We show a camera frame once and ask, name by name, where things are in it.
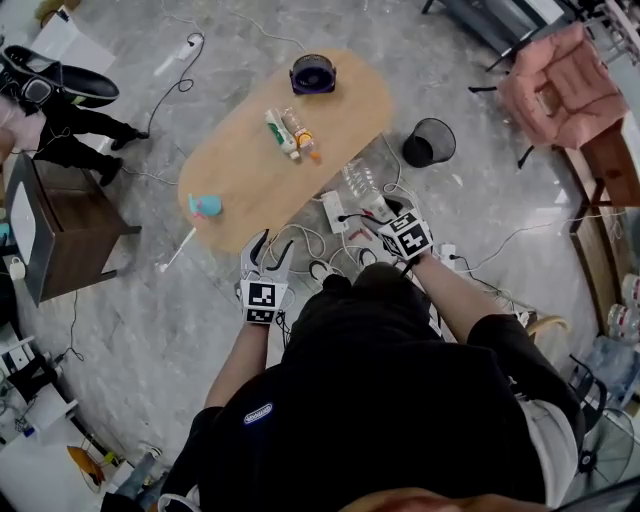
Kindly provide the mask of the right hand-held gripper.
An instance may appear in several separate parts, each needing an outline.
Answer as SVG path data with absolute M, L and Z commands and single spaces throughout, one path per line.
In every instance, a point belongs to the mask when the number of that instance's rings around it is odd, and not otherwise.
M 361 217 L 363 225 L 381 241 L 391 255 L 403 261 L 410 261 L 430 252 L 433 248 L 431 231 L 411 201 L 401 196 L 383 196 L 383 199 L 387 207 L 384 212 L 379 208 L 374 213 L 362 209 L 365 214 Z M 358 236 L 368 239 L 369 233 L 359 229 L 348 238 L 355 239 Z

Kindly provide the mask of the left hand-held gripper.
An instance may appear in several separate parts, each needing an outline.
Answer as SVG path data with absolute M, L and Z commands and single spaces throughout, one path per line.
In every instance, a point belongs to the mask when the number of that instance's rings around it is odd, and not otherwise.
M 240 256 L 240 301 L 248 323 L 270 325 L 275 321 L 288 289 L 288 274 L 295 243 L 290 240 L 274 265 L 259 269 L 258 257 L 268 239 L 269 230 L 257 233 Z

